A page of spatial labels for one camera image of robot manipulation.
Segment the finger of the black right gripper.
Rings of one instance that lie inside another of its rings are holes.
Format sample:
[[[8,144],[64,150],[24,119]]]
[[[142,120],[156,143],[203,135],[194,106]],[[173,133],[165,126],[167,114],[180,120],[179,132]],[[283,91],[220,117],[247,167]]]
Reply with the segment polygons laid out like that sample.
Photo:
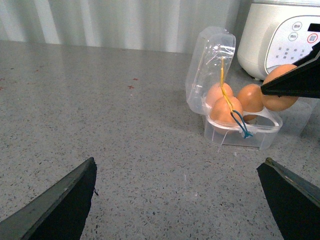
[[[297,67],[261,86],[267,96],[288,96],[318,99],[320,97],[320,44],[296,61]]]

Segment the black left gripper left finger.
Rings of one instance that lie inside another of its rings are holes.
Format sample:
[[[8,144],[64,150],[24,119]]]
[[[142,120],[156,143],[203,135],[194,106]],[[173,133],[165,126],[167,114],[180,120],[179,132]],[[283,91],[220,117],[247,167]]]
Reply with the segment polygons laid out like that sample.
[[[93,157],[0,223],[2,240],[79,240],[91,209]]]

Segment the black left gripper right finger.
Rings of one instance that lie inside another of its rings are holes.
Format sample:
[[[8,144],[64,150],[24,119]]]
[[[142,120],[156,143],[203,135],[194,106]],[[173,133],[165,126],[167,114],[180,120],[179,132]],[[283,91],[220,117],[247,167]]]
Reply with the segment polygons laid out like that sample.
[[[318,240],[320,188],[270,157],[257,172],[282,237],[285,240]]]

